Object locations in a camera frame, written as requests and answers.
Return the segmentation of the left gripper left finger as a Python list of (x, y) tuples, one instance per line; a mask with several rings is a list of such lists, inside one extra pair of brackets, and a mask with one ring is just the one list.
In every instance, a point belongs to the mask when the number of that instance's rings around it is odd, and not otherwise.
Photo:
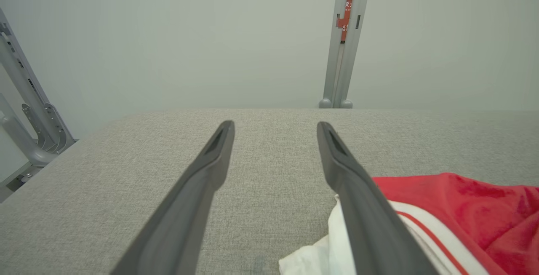
[(222, 122), (156, 208), (113, 275), (193, 275), (215, 192), (227, 178), (235, 124)]

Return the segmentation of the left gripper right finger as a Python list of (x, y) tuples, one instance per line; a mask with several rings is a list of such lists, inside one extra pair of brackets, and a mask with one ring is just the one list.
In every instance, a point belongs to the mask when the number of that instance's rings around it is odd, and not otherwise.
[(436, 275), (433, 263), (371, 176), (328, 122), (318, 122), (327, 184), (339, 195), (357, 271), (365, 275)]

